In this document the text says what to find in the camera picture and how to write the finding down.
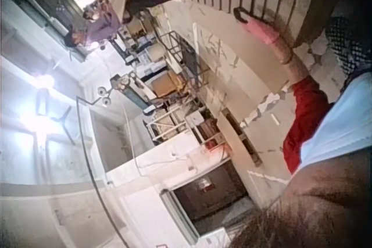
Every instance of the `dark doorway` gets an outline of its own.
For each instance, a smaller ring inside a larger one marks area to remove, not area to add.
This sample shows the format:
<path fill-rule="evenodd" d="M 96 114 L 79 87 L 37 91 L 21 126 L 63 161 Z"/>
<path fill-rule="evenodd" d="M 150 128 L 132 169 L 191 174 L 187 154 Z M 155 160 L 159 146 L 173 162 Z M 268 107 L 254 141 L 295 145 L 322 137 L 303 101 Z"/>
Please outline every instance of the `dark doorway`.
<path fill-rule="evenodd" d="M 200 235 L 236 226 L 255 207 L 231 161 L 174 194 Z"/>

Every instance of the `pink glove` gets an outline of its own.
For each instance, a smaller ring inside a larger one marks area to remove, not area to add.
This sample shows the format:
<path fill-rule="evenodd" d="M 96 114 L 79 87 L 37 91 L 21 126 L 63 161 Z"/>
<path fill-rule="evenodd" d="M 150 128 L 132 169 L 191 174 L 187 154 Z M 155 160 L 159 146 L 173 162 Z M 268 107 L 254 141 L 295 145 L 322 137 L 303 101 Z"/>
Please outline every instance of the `pink glove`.
<path fill-rule="evenodd" d="M 266 45 L 275 43 L 280 37 L 279 33 L 274 28 L 252 17 L 248 20 L 248 23 L 244 24 L 244 29 L 252 33 Z"/>
<path fill-rule="evenodd" d="M 243 19 L 241 13 L 244 13 L 246 19 Z M 249 15 L 249 12 L 243 7 L 234 9 L 234 15 L 239 20 L 246 31 L 252 33 L 267 45 L 273 44 L 280 37 L 279 33 L 268 24 L 255 19 Z"/>

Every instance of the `white wall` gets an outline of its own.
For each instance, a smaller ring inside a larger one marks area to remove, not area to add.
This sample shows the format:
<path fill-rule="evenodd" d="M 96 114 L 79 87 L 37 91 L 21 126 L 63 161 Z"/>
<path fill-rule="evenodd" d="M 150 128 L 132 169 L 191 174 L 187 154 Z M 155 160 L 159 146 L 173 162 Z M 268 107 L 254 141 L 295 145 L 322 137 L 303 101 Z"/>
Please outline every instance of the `white wall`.
<path fill-rule="evenodd" d="M 161 244 L 190 247 L 166 210 L 159 193 L 163 189 L 192 181 L 218 166 L 222 158 L 227 156 L 224 147 L 208 152 L 199 146 L 190 131 L 184 131 L 138 156 L 139 170 L 132 160 L 107 173 L 113 191 L 147 243 L 146 247 Z"/>

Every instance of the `metal frame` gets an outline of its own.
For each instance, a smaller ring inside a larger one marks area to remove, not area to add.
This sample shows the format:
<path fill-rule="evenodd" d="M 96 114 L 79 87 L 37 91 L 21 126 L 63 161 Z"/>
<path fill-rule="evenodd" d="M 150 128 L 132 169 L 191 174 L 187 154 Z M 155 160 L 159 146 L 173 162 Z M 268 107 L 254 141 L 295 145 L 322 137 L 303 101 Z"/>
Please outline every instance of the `metal frame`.
<path fill-rule="evenodd" d="M 195 61 L 194 61 L 194 65 L 196 65 L 196 75 L 187 67 L 187 65 L 184 64 L 183 57 L 181 55 L 182 51 L 191 53 L 191 52 L 194 52 L 195 50 L 185 40 L 177 38 L 177 36 L 179 38 L 182 38 L 182 36 L 180 36 L 174 30 L 166 34 L 163 34 L 163 35 L 159 35 L 157 32 L 155 32 L 155 34 L 156 34 L 156 38 L 158 39 L 158 41 L 166 48 L 169 55 L 172 56 L 177 61 L 177 63 L 183 68 L 183 71 L 181 72 L 181 74 L 192 85 L 192 89 L 198 92 L 202 87 L 208 84 L 208 82 L 204 82 L 201 78 L 203 74 L 205 74 L 206 72 L 210 70 L 210 68 L 207 65 L 206 65 L 207 69 L 201 68 L 201 65 L 198 61 L 197 53 L 195 53 Z M 168 46 L 164 42 L 165 38 L 169 40 L 170 46 Z"/>
<path fill-rule="evenodd" d="M 157 139 L 165 136 L 166 134 L 168 134 L 168 133 L 170 133 L 170 132 L 172 132 L 172 131 L 174 131 L 174 130 L 182 127 L 182 126 L 185 126 L 186 127 L 186 130 L 187 129 L 190 129 L 189 128 L 189 125 L 188 125 L 188 123 L 186 122 L 185 119 L 183 119 L 183 121 L 178 122 L 177 121 L 177 117 L 173 113 L 176 112 L 176 111 L 178 111 L 178 110 L 180 110 L 180 109 L 182 109 L 184 105 L 189 104 L 189 103 L 191 103 L 193 101 L 194 101 L 193 99 L 190 99 L 187 102 L 185 102 L 182 106 L 177 106 L 177 107 L 171 109 L 169 112 L 167 112 L 167 113 L 161 115 L 160 117 L 154 119 L 153 121 L 149 122 L 146 125 L 146 127 L 147 127 L 147 130 L 149 131 L 149 133 L 150 133 L 150 135 L 152 137 L 152 140 L 153 141 L 156 141 Z M 163 119 L 165 117 L 170 117 L 171 118 L 171 121 L 174 123 L 174 125 L 158 123 L 159 120 L 161 120 L 161 119 Z M 154 134 L 153 130 L 152 130 L 152 125 L 154 125 L 156 128 L 159 127 L 159 126 L 171 127 L 171 128 L 168 129 L 167 131 L 161 133 L 160 135 L 156 136 Z"/>

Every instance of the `hair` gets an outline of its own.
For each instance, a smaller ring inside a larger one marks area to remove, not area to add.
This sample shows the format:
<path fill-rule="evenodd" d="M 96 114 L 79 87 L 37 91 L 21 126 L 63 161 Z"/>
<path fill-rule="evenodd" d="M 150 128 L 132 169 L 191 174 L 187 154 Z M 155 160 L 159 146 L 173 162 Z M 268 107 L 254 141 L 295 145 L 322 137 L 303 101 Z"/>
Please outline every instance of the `hair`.
<path fill-rule="evenodd" d="M 84 13 L 83 13 L 83 18 L 86 19 L 86 20 L 93 20 L 92 17 L 89 17 L 89 16 L 88 16 L 88 12 L 89 12 L 88 10 L 85 10 L 85 11 L 84 11 Z"/>
<path fill-rule="evenodd" d="M 128 11 L 128 10 L 125 10 L 124 11 L 124 15 L 123 15 L 123 20 L 122 20 L 122 24 L 128 24 L 132 21 L 133 19 L 133 15 Z"/>
<path fill-rule="evenodd" d="M 341 232 L 329 212 L 309 219 L 306 208 L 299 209 L 303 214 L 297 216 L 281 209 L 254 209 L 229 248 L 371 247 L 370 219 L 345 220 L 347 229 Z"/>
<path fill-rule="evenodd" d="M 69 31 L 65 37 L 63 38 L 64 42 L 65 42 L 65 45 L 66 47 L 68 48 L 74 48 L 77 46 L 77 44 L 74 43 L 74 41 L 72 40 L 72 34 L 73 34 L 73 31 Z"/>

